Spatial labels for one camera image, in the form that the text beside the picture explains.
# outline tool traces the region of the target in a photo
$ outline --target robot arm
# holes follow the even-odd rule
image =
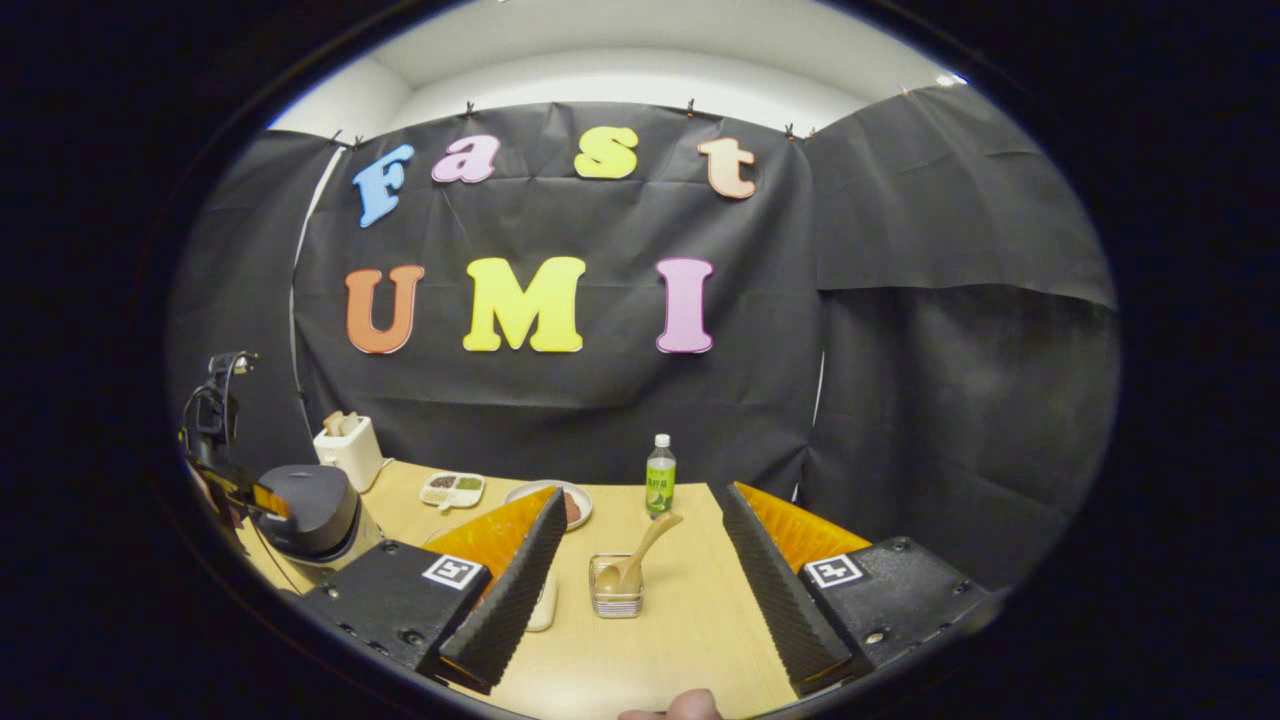
[[[257,484],[243,469],[219,457],[219,451],[229,448],[236,439],[238,405],[230,395],[232,377],[252,370],[257,357],[257,354],[244,351],[214,355],[209,360],[209,379],[187,400],[178,432],[187,462],[205,482],[214,507],[228,529],[237,525],[237,518],[229,512],[232,507],[241,518],[248,510],[289,516],[289,506],[283,498]]]

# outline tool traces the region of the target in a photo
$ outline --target wooden spoon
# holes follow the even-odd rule
[[[653,523],[649,524],[649,529],[645,530],[644,539],[640,541],[640,547],[631,555],[631,557],[623,557],[613,565],[608,565],[600,569],[600,574],[595,577],[595,592],[604,594],[632,594],[640,589],[640,560],[644,559],[644,553],[649,552],[662,533],[675,528],[684,520],[680,515],[675,512],[663,512],[658,515]]]

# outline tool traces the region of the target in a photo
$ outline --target letter m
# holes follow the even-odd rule
[[[522,291],[511,265],[502,258],[471,263],[467,274],[476,281],[476,293],[471,332],[462,338],[462,346],[483,352],[498,350],[502,340],[493,331],[497,318],[507,345],[520,350],[538,318],[538,332],[529,338],[530,347],[539,352],[581,350],[582,336],[573,327],[573,297],[577,278],[585,272],[586,263],[577,258],[549,258],[538,269],[529,290]]]

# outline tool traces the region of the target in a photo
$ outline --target plate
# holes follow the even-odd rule
[[[580,527],[582,523],[586,521],[588,518],[591,516],[591,496],[586,495],[585,489],[575,486],[573,483],[566,483],[564,480],[534,480],[531,483],[525,483],[518,488],[508,492],[507,500],[504,500],[503,503],[513,502],[516,500],[520,500],[521,497],[525,497],[526,495],[532,495],[550,486],[558,486],[564,488],[564,492],[573,496],[573,502],[577,503],[577,509],[582,511],[582,516],[579,518],[577,521],[570,523],[568,527],[564,528],[566,533],[572,530],[573,528]]]

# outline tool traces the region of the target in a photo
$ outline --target bottle label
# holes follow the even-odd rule
[[[650,515],[662,515],[671,510],[672,496],[676,493],[676,466],[648,466],[645,475],[645,510]]]

